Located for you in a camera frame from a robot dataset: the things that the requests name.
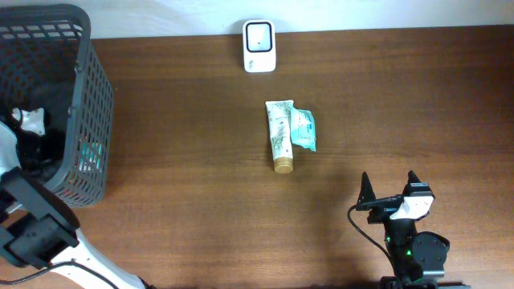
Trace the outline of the white cream tube gold cap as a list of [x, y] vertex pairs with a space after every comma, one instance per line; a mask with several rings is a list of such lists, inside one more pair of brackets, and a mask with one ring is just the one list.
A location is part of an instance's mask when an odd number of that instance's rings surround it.
[[291, 110], [293, 100], [267, 101], [271, 151], [276, 173], [291, 173], [294, 169], [291, 141]]

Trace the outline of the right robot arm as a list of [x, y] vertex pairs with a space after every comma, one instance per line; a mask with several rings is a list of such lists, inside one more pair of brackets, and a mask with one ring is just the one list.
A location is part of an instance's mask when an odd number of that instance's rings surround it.
[[[426, 182], [419, 180], [414, 171], [400, 194], [376, 197], [367, 173], [361, 175], [361, 188], [357, 203], [350, 207], [347, 218], [364, 238], [374, 244], [387, 257], [394, 274], [380, 279], [380, 288], [468, 288], [462, 282], [441, 283], [445, 276], [444, 264], [451, 243], [447, 238], [430, 232], [418, 231], [416, 222], [427, 217], [435, 200]], [[373, 240], [352, 219], [353, 211], [365, 211], [370, 225], [382, 224], [385, 230], [384, 246]]]

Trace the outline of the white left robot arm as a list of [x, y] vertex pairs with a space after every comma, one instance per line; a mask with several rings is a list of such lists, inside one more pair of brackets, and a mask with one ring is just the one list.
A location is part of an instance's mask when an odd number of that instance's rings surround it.
[[1, 257], [15, 267], [38, 271], [20, 279], [2, 280], [3, 286], [54, 272], [82, 288], [152, 287], [103, 256], [85, 238], [71, 209], [20, 168], [1, 175], [2, 222], [9, 219], [9, 208], [14, 204], [24, 207], [27, 213], [1, 228]]

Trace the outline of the green wet wipes pack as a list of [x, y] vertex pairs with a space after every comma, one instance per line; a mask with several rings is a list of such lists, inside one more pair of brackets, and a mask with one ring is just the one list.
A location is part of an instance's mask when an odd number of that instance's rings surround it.
[[292, 108], [291, 139], [294, 145], [316, 151], [316, 124], [309, 110]]

